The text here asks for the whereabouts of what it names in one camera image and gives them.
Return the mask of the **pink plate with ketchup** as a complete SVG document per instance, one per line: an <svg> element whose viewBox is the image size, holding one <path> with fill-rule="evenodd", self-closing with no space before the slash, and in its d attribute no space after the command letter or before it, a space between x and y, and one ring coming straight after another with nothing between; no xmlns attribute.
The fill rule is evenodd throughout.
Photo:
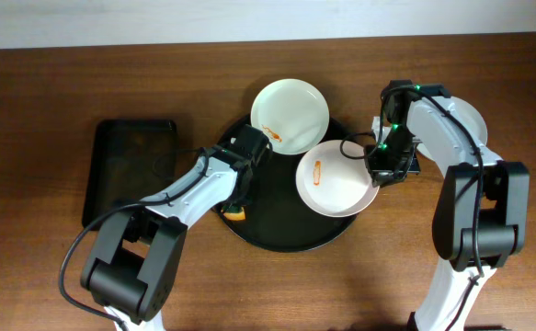
<svg viewBox="0 0 536 331"><path fill-rule="evenodd" d="M340 152L341 140L319 143L299 162L295 184L306 206L333 218L357 214L375 200L374 187L362 159L353 160Z"/></svg>

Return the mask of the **orange green sponge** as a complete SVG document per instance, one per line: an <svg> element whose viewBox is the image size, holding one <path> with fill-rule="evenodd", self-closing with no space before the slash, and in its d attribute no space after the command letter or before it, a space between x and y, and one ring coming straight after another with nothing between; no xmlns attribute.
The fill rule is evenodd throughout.
<svg viewBox="0 0 536 331"><path fill-rule="evenodd" d="M231 222L242 222L246 219L245 208L243 206L224 206L221 214L226 220Z"/></svg>

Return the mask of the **light blue plate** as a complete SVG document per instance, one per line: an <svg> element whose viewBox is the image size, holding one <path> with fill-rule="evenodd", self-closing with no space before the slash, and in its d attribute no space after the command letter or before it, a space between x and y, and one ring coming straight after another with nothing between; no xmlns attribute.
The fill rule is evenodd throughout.
<svg viewBox="0 0 536 331"><path fill-rule="evenodd" d="M408 110L407 128L421 142L418 150L439 167L467 163L478 165L473 147L486 150L487 127L479 111L458 97L433 97L473 138L447 118L429 99L414 102Z"/></svg>

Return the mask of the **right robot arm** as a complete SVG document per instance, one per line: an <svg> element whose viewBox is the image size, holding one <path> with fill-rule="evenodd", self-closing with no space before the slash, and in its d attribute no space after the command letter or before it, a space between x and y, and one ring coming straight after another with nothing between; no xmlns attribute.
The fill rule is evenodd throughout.
<svg viewBox="0 0 536 331"><path fill-rule="evenodd" d="M406 180L422 143L443 176L432 220L438 264L409 330L462 330L481 289L525 244L530 173L462 122L442 84L393 80L381 92L376 143L364 149L375 187Z"/></svg>

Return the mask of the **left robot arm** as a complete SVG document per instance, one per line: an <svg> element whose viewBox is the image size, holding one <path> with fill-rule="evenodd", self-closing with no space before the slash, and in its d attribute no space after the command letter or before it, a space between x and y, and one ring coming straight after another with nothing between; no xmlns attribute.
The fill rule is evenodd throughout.
<svg viewBox="0 0 536 331"><path fill-rule="evenodd" d="M248 190L269 138L245 125L224 145L202 148L195 165L169 187L97 217L97 238L80 284L119 330L162 329L156 316L175 282L188 229L208 210Z"/></svg>

